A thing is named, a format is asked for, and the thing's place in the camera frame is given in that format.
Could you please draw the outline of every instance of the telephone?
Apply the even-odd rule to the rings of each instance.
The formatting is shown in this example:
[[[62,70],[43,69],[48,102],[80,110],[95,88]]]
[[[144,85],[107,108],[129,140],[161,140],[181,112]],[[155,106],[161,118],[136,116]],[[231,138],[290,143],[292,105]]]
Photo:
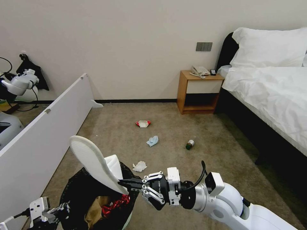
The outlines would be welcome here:
[[[199,67],[192,66],[191,71],[192,71],[190,73],[191,75],[196,76],[196,77],[200,77],[202,79],[204,79],[206,76],[210,75],[210,72],[202,66],[199,66]]]

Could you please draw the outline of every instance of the small bottle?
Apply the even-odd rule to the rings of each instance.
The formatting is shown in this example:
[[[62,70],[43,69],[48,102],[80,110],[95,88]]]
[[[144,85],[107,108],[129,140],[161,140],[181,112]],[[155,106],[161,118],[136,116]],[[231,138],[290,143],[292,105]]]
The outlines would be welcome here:
[[[194,146],[195,142],[193,140],[189,140],[188,143],[186,144],[185,148],[187,150],[190,150]]]

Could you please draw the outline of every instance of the nightstand drawer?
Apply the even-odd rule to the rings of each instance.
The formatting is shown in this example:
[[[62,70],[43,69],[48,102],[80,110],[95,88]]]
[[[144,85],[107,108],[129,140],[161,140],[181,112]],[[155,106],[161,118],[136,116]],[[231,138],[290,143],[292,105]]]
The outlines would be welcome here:
[[[221,80],[191,80],[188,81],[186,93],[219,93],[222,82]]]

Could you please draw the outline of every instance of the brown paper bag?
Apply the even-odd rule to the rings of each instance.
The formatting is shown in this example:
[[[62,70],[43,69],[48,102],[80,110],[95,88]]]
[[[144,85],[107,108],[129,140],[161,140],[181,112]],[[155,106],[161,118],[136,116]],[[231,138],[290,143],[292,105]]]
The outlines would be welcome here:
[[[100,219],[102,219],[101,215],[101,207],[103,205],[108,205],[111,201],[109,196],[98,196],[94,202],[92,203],[91,207],[87,211],[85,215],[85,222],[87,223],[89,229],[93,228],[93,225],[97,223]]]

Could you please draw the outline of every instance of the bed frame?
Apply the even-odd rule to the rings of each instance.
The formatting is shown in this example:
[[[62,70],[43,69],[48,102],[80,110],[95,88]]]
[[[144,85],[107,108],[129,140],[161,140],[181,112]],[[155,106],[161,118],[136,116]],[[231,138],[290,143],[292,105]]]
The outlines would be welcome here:
[[[224,40],[216,69],[229,65],[238,48],[238,44],[232,38],[232,33],[228,34]],[[291,188],[298,187],[297,184],[302,183],[302,176],[307,175],[307,157],[225,89],[221,90],[216,113],[227,114],[259,150],[256,165],[270,164],[282,174],[282,178],[286,179]],[[307,200],[303,189],[299,188],[297,192],[305,201]]]

